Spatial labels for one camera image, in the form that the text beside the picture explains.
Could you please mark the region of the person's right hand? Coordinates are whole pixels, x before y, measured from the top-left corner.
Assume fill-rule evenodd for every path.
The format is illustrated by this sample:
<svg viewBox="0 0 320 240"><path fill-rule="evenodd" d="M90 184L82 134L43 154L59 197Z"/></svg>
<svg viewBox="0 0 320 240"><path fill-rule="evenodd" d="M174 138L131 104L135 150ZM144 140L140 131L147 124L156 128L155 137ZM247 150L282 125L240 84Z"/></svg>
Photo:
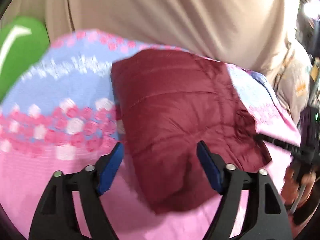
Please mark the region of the person's right hand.
<svg viewBox="0 0 320 240"><path fill-rule="evenodd" d="M291 167L287 167L284 176L284 185L281 191L281 196L286 205L292 205L294 201L298 198L299 184L293 179L294 170ZM305 185L305 191L299 201L297 207L303 206L312 193L312 188L316 181L316 173L311 171L311 173L305 174L302 178L302 185Z"/></svg>

